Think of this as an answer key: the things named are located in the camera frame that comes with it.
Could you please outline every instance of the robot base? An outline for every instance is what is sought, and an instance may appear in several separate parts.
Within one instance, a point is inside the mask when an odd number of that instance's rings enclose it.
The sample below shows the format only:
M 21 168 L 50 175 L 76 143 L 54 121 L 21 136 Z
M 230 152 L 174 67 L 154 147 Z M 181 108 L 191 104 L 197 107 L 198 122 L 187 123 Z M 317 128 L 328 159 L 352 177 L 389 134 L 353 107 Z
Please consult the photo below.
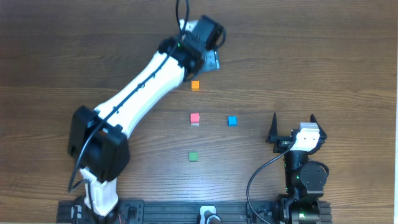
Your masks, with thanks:
M 59 202 L 57 223 L 99 223 L 92 218 L 91 210 L 83 200 L 84 197 L 78 197 L 75 201 Z M 252 205 L 260 215 L 267 214 L 265 219 L 271 223 L 271 211 L 274 203 L 272 201 L 253 201 Z M 112 215 L 114 221 L 108 223 L 197 224 L 199 223 L 200 207 L 209 205 L 216 207 L 217 214 L 222 218 L 223 223 L 264 223 L 252 214 L 246 202 L 144 202 L 143 200 L 120 200 L 116 207 L 119 213 Z M 321 221 L 313 224 L 333 224 L 330 204 L 320 202 L 319 207 Z

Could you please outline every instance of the blue cube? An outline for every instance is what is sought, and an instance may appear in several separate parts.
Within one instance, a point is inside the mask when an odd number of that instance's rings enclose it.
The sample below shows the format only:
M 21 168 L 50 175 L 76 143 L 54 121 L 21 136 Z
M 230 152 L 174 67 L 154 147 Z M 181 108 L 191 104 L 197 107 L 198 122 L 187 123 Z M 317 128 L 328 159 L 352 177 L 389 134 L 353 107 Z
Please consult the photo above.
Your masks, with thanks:
M 228 126 L 233 127 L 238 125 L 238 120 L 236 116 L 228 116 Z

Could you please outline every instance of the wood grain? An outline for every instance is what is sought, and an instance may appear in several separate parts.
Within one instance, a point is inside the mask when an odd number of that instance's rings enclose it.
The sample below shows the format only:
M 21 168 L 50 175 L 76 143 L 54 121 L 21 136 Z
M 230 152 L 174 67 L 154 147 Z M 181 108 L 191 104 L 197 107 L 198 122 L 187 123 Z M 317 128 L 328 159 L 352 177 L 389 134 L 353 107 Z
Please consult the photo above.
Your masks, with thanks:
M 182 84 L 139 123 L 120 197 L 245 201 L 250 175 L 275 156 L 264 142 L 273 112 L 282 134 L 313 113 L 329 136 L 313 158 L 331 170 L 323 200 L 335 223 L 392 223 L 396 1 L 190 6 L 192 19 L 227 29 L 221 70 L 200 75 L 199 92 Z M 58 201 L 83 193 L 66 190 L 73 112 L 112 97 L 176 32 L 171 0 L 0 0 L 0 222 L 54 222 Z M 230 114 L 238 127 L 227 127 Z M 282 163 L 259 174 L 252 198 L 283 193 Z

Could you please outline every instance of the cube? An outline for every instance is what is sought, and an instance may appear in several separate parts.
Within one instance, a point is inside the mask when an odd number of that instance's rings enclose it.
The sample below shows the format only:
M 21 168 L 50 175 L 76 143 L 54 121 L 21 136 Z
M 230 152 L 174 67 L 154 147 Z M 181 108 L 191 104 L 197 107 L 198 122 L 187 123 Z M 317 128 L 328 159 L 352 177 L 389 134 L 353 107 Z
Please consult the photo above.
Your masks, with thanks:
M 200 116 L 198 113 L 191 114 L 191 125 L 199 126 L 199 118 Z
M 238 125 L 238 120 L 236 116 L 228 116 L 228 126 L 233 127 Z
M 199 91 L 199 81 L 192 81 L 191 89 L 192 89 L 192 91 Z
M 190 152 L 188 158 L 190 162 L 196 162 L 198 160 L 198 153 Z

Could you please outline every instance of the orange cube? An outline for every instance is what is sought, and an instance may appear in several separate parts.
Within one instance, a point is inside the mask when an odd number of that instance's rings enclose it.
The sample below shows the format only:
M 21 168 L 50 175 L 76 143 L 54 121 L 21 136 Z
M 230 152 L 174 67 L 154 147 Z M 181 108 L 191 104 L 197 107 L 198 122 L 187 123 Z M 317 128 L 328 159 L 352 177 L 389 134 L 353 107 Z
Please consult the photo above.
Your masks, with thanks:
M 192 91 L 199 91 L 199 81 L 192 81 Z

